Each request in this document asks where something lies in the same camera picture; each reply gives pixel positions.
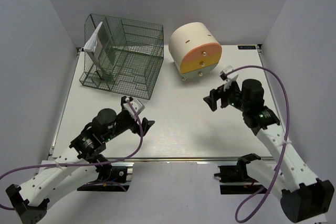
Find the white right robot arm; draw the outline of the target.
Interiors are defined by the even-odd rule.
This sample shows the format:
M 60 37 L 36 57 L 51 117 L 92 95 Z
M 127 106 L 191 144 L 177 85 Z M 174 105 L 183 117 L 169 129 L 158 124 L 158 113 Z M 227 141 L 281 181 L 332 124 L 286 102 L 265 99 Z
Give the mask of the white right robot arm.
M 220 102 L 221 108 L 231 105 L 242 112 L 244 123 L 277 162 L 276 167 L 271 168 L 257 154 L 244 155 L 236 164 L 236 174 L 241 180 L 255 180 L 270 189 L 293 223 L 329 210 L 334 186 L 329 180 L 319 179 L 292 143 L 285 140 L 280 120 L 264 105 L 264 89 L 260 81 L 247 79 L 239 86 L 235 80 L 228 79 L 222 86 L 212 89 L 203 100 L 212 111 L 217 110 Z

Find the Canon manual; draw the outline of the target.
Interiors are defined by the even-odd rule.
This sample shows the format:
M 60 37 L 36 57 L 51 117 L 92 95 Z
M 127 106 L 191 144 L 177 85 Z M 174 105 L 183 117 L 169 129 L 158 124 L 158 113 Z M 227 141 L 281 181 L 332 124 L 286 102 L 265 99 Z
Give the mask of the Canon manual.
M 106 31 L 104 22 L 100 22 L 84 46 L 100 77 L 114 83 L 113 67 L 116 53 L 113 47 L 112 36 Z

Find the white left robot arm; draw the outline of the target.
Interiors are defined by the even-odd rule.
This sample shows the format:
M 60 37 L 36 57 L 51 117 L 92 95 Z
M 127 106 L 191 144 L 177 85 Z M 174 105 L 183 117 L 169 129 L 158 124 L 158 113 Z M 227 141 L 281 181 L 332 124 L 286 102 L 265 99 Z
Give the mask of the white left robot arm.
M 100 110 L 57 159 L 29 181 L 6 189 L 21 222 L 38 223 L 55 202 L 86 183 L 124 183 L 127 169 L 113 167 L 102 155 L 106 143 L 127 130 L 144 137 L 154 123 L 139 122 L 131 109 Z

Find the round drawer organizer box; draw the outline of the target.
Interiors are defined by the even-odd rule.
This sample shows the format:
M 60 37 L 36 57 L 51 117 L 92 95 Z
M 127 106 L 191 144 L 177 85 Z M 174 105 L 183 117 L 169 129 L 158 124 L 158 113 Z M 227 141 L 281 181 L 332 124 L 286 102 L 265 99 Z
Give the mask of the round drawer organizer box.
M 192 22 L 173 32 L 169 52 L 185 81 L 211 72 L 220 61 L 222 46 L 203 23 Z

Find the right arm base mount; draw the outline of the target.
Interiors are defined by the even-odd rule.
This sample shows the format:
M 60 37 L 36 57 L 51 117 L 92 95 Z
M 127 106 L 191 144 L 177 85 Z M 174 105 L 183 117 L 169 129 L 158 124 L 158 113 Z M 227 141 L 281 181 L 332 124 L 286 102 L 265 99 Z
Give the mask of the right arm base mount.
M 255 160 L 274 163 L 272 157 L 260 157 L 255 153 L 216 160 L 218 171 L 214 173 L 214 178 L 219 181 L 220 194 L 251 195 L 261 189 L 262 185 L 247 175 L 246 165 Z

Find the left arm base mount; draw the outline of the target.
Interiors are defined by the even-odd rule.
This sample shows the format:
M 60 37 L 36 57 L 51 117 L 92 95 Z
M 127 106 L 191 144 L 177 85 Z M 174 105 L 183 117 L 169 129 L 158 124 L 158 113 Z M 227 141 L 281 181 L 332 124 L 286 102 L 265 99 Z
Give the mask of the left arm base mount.
M 109 170 L 99 173 L 98 178 L 80 186 L 77 191 L 127 192 L 132 180 L 133 164 L 114 163 Z

